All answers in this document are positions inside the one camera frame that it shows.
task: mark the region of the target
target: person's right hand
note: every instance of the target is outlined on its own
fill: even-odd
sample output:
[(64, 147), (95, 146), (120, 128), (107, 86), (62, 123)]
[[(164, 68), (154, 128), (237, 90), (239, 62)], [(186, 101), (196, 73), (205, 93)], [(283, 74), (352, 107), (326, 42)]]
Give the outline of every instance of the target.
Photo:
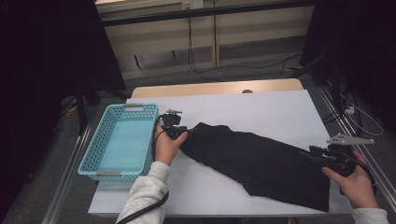
[[(359, 152), (354, 150), (353, 154), (357, 160), (367, 164), (366, 159), (364, 159)], [(353, 174), (348, 177), (343, 177), (327, 167), (323, 167), (322, 171), (323, 174), (335, 181), (341, 187), (341, 190), (350, 200), (353, 208), (379, 207), (373, 192), (370, 177), (363, 169), (361, 169), (361, 167), (359, 167), (359, 165), (356, 166)]]
[(169, 135), (163, 131), (160, 122), (157, 123), (155, 137), (155, 161), (161, 161), (168, 166), (171, 165), (173, 158), (178, 153), (178, 148), (187, 139), (188, 133), (184, 132), (176, 140), (172, 140)]

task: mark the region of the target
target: white tabletop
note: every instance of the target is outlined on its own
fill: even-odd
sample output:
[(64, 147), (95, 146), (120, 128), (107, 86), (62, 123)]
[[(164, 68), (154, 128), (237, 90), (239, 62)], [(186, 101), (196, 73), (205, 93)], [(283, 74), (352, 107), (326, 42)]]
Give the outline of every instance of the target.
[[(127, 103), (157, 103), (160, 114), (182, 110), (180, 125), (192, 128), (199, 122), (227, 125), (233, 131), (250, 132), (305, 150), (326, 147), (329, 135), (307, 91), (276, 91), (130, 99)], [(249, 196), (243, 187), (182, 152), (175, 157), (168, 179), (169, 217), (290, 217), (324, 212), (265, 197)], [(89, 213), (117, 216), (132, 183), (100, 182)], [(331, 183), (330, 213), (351, 212), (349, 201)]]

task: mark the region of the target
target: gray sleeve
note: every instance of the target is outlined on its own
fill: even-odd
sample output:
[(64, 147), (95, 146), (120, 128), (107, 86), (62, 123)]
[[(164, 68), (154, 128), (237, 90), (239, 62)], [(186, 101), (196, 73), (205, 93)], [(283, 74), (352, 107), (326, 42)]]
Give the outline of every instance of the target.
[[(139, 176), (129, 191), (129, 198), (117, 218), (117, 222), (125, 217), (158, 202), (168, 192), (166, 180), (170, 175), (170, 167), (160, 161), (151, 164), (148, 175)], [(156, 208), (129, 223), (163, 223), (164, 205)]]
[(356, 208), (352, 211), (355, 224), (389, 224), (387, 211), (380, 208)]

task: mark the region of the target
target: blue plastic basket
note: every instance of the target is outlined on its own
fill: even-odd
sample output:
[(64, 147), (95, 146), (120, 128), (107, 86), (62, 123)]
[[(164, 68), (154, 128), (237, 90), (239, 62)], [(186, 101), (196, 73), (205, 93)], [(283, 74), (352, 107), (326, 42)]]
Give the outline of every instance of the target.
[(108, 106), (78, 173), (112, 181), (135, 181), (146, 175), (153, 160), (151, 141), (157, 117), (156, 104)]

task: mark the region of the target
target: black cloth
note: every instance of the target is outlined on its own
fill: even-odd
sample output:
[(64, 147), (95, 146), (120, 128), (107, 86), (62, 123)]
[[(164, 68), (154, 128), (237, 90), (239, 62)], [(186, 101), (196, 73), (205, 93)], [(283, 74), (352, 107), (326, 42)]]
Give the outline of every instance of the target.
[(330, 180), (309, 152), (254, 133), (199, 123), (180, 149), (241, 183), (251, 196), (329, 211)]

